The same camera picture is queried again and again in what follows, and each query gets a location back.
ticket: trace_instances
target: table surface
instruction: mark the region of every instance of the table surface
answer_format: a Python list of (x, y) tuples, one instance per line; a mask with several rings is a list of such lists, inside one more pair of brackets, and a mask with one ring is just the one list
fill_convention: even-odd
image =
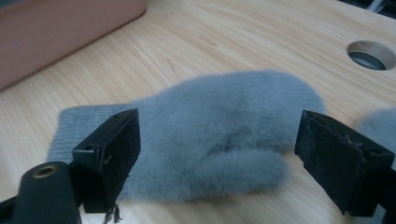
[[(396, 69), (353, 63), (347, 46), (371, 40), (396, 50), (396, 21), (334, 0), (148, 0), (140, 19), (0, 93), (0, 201), (45, 161), (61, 110), (128, 103), (204, 74), (275, 68), (325, 99), (354, 126), (396, 105)], [(193, 203), (120, 203), (123, 223), (348, 223), (292, 153), (273, 193)], [(103, 215), (83, 215), (101, 223)]]

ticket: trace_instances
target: brown box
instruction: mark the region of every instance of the brown box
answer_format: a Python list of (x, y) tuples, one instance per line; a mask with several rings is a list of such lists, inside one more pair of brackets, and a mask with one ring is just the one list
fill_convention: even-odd
[(146, 0), (14, 2), (0, 7), (0, 90), (146, 10)]

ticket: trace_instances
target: wood grain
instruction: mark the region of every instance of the wood grain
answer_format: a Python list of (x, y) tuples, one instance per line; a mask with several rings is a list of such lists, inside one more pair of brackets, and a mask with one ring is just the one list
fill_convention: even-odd
[[(396, 21), (333, 0), (148, 0), (114, 33), (0, 93), (0, 200), (45, 161), (67, 107), (128, 103), (204, 74), (275, 68), (302, 78), (349, 126), (396, 105), (396, 69), (353, 63), (347, 46), (370, 40), (396, 51)], [(120, 204), (124, 223), (348, 223), (291, 153), (274, 193), (191, 203)], [(83, 215), (100, 223), (102, 215)]]

